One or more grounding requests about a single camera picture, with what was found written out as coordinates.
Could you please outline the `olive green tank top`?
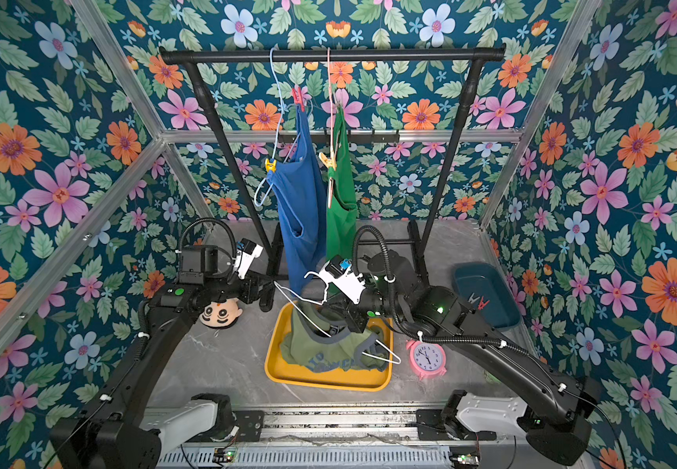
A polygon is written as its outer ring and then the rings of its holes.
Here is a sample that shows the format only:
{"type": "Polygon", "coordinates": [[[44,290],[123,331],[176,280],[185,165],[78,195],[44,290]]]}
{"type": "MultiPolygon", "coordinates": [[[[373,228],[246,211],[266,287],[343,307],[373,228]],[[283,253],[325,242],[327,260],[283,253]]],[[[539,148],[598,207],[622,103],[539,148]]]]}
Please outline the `olive green tank top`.
{"type": "Polygon", "coordinates": [[[327,319],[313,304],[301,301],[293,307],[291,331],[280,351],[286,363],[314,373],[386,371],[391,364],[382,328],[352,332],[344,320],[327,319]]]}

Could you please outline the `red clothespin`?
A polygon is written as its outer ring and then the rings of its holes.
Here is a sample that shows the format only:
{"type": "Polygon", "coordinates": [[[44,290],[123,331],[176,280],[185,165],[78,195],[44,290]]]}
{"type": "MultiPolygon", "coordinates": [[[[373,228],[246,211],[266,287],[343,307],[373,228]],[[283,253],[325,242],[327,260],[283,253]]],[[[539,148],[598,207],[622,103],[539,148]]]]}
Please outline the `red clothespin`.
{"type": "Polygon", "coordinates": [[[489,300],[486,300],[484,297],[479,297],[475,301],[476,310],[477,311],[483,311],[489,303],[490,303],[489,300]]]}

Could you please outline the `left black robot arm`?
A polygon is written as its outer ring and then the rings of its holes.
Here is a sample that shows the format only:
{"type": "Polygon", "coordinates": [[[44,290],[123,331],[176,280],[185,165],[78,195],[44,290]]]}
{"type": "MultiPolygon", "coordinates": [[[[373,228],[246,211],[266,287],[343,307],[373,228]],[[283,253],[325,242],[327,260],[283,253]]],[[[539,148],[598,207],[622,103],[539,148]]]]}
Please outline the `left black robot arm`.
{"type": "Polygon", "coordinates": [[[140,330],[96,396],[51,430],[54,459],[65,468],[154,468],[170,451],[204,433],[236,433],[229,397],[199,394],[186,406],[148,423],[145,413],[158,379],[177,346],[205,310],[229,300],[251,304],[268,277],[250,269],[263,251],[235,240],[222,223],[228,247],[178,242],[174,283],[141,303],[140,330]]]}

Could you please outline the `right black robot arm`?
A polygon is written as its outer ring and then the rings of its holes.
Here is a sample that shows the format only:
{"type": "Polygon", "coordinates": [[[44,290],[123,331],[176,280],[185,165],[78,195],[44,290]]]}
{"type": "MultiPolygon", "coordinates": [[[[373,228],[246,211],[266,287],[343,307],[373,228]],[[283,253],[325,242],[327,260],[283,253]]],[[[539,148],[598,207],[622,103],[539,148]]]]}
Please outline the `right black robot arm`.
{"type": "Polygon", "coordinates": [[[441,412],[449,436],[475,440],[480,433],[493,433],[524,439],[563,466],[588,453],[589,418],[602,393],[598,383],[555,371],[496,330],[452,289],[423,281],[377,228],[358,229],[349,258],[330,258],[318,275],[338,291],[325,300],[324,309],[343,316],[351,331],[364,328],[373,314],[391,318],[418,346],[447,346],[514,392],[508,399],[454,392],[441,412]]]}

